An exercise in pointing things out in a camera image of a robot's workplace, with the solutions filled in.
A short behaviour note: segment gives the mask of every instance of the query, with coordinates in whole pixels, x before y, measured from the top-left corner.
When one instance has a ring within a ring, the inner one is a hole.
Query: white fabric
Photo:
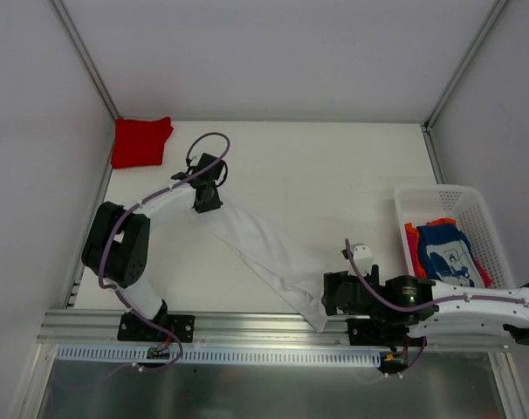
[[[221,194],[223,207],[196,217],[318,332],[326,324],[323,274],[333,264],[261,216]]]

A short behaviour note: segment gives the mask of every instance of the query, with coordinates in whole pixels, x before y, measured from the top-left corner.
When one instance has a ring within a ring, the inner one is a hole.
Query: white wall
[[[517,285],[529,282],[529,0],[506,8],[434,141],[447,182],[484,194]],[[529,348],[515,355],[529,397]]]
[[[124,115],[424,122],[494,0],[67,0]]]
[[[67,287],[112,129],[48,3],[0,2],[0,418]]]

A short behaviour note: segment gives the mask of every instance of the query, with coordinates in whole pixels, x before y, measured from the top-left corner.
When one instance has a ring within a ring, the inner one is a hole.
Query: laundry basket
[[[395,190],[396,214],[409,275],[414,275],[404,224],[424,225],[442,217],[457,220],[471,242],[472,253],[493,280],[491,288],[513,288],[509,266],[484,198],[477,190],[456,185],[401,186]]]

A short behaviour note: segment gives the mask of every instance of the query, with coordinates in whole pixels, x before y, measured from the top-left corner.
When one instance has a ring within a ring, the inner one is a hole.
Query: red cloth
[[[174,128],[171,118],[161,120],[123,120],[115,124],[113,168],[160,166],[166,140]]]

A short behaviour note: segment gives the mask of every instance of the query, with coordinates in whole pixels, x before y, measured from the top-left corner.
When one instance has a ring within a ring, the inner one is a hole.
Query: wire
[[[428,343],[428,341],[426,340],[425,336],[423,337],[423,340],[422,340],[422,345],[420,346],[420,352],[418,352],[418,355],[416,355],[416,357],[414,358],[414,360],[412,362],[410,362],[408,364],[408,366],[406,368],[404,368],[402,371],[401,371],[401,374],[404,372],[404,371],[409,371],[413,366],[414,364],[416,364],[418,362],[418,360],[420,359],[420,357],[422,356],[423,354],[423,350],[425,349],[425,346],[426,344]]]
[[[529,301],[524,301],[523,299],[514,299],[510,297],[499,297],[497,295],[471,295],[468,296],[466,293],[462,295],[450,295],[449,297],[441,297],[440,299],[432,299],[431,301],[419,304],[417,306],[412,307],[402,307],[397,306],[396,304],[391,303],[390,301],[384,299],[379,293],[363,278],[363,276],[360,273],[360,270],[356,266],[354,262],[354,253],[352,252],[352,246],[350,245],[350,241],[348,239],[345,240],[346,243],[346,252],[348,255],[348,261],[350,262],[350,265],[352,266],[352,269],[354,270],[354,273],[356,277],[360,280],[361,284],[366,288],[366,290],[371,293],[379,302],[381,302],[383,305],[387,306],[388,308],[395,310],[396,312],[401,313],[413,313],[418,312],[420,310],[423,310],[424,308],[428,308],[431,306],[436,306],[437,304],[446,303],[448,301],[458,301],[458,300],[468,300],[468,299],[479,299],[484,301],[500,301],[505,303],[513,303],[513,304],[529,304]]]

